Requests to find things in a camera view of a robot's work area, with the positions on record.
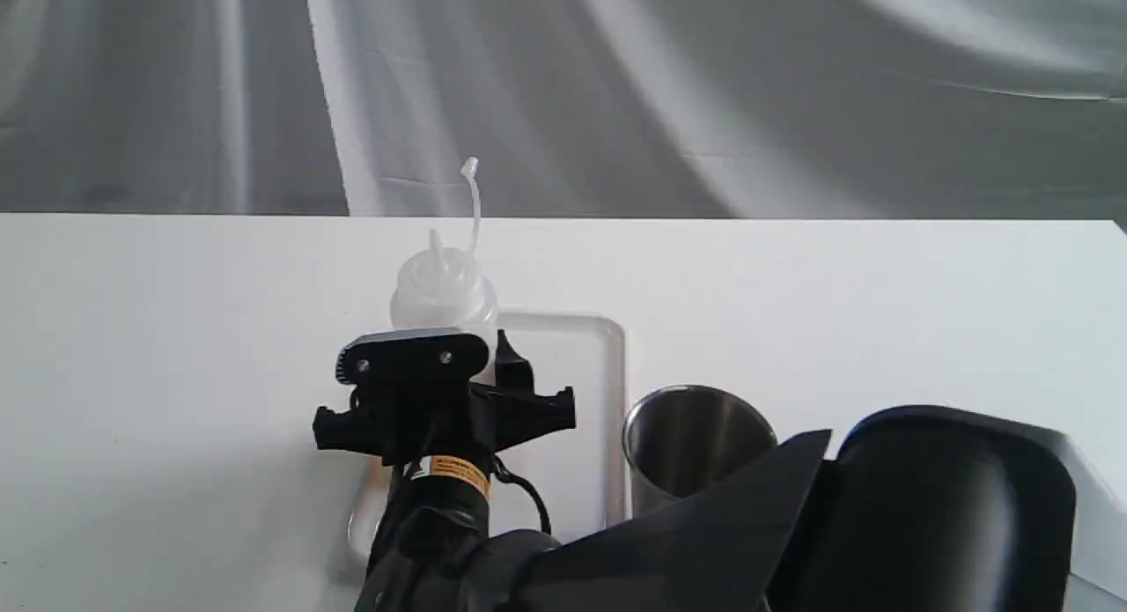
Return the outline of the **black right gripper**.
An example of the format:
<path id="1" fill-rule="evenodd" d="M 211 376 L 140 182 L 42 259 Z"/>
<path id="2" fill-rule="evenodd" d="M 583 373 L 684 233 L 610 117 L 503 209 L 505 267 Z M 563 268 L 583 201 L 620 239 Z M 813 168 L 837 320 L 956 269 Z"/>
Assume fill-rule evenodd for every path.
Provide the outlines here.
<path id="1" fill-rule="evenodd" d="M 319 450 L 381 456 L 384 465 L 420 456 L 490 456 L 577 424 L 573 387 L 536 394 L 530 360 L 497 330 L 495 387 L 474 382 L 356 385 L 349 410 L 320 407 Z"/>

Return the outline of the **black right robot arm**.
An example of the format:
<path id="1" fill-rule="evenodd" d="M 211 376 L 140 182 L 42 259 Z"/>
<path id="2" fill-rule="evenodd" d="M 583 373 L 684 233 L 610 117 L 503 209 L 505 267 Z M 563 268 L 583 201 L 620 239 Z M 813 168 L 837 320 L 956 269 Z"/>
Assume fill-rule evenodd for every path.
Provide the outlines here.
<path id="1" fill-rule="evenodd" d="M 1039 431 L 934 406 L 771 447 L 695 496 L 560 543 L 550 520 L 490 536 L 499 453 L 576 426 L 571 388 L 536 394 L 504 336 L 369 334 L 321 407 L 321 450 L 394 471 L 358 611 L 1062 611 L 1076 487 Z"/>

